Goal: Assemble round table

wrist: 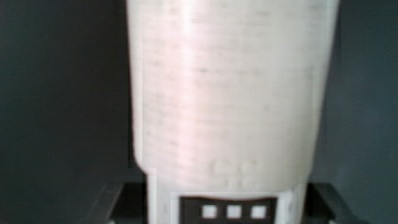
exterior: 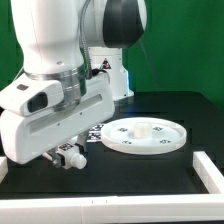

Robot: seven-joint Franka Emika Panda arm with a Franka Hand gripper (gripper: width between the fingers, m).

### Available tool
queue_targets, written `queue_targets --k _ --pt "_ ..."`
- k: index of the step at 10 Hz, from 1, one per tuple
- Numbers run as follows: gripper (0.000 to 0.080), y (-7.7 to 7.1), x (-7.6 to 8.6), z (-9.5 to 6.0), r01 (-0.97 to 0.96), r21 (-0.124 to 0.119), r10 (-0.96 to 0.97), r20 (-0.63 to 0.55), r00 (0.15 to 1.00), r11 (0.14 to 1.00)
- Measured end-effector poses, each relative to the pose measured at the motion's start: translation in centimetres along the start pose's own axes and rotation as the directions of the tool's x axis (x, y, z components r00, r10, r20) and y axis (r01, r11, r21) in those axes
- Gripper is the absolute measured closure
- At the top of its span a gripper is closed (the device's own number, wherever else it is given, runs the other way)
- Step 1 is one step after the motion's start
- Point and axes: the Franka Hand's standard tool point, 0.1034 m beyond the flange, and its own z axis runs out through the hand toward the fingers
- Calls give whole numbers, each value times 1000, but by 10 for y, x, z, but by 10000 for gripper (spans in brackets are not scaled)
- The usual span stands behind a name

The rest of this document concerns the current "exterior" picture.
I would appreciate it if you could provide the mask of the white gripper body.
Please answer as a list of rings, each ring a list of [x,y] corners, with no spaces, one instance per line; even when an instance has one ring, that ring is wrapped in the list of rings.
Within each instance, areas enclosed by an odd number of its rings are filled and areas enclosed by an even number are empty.
[[[109,75],[106,73],[89,80],[63,73],[39,76],[24,74],[17,80],[24,78],[59,81],[64,98],[59,104],[27,117],[1,107],[0,136],[3,149],[6,156],[16,163],[27,163],[114,114]]]

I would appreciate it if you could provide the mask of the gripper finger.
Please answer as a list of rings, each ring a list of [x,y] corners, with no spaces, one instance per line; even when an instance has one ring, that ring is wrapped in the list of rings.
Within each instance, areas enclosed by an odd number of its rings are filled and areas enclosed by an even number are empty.
[[[42,156],[44,158],[46,158],[47,160],[51,161],[52,164],[56,167],[56,168],[60,168],[63,163],[63,158],[57,154],[57,153],[50,153],[50,152],[45,152],[42,154]]]
[[[86,152],[86,134],[85,133],[81,133],[78,135],[77,144],[79,145],[82,152],[85,153]]]

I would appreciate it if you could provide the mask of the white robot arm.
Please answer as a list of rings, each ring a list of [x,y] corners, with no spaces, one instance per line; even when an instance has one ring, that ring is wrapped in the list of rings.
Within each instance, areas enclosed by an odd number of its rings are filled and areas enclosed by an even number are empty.
[[[111,118],[106,73],[93,76],[90,47],[128,48],[144,33],[144,0],[11,0],[24,72],[0,91],[6,156],[25,164]]]

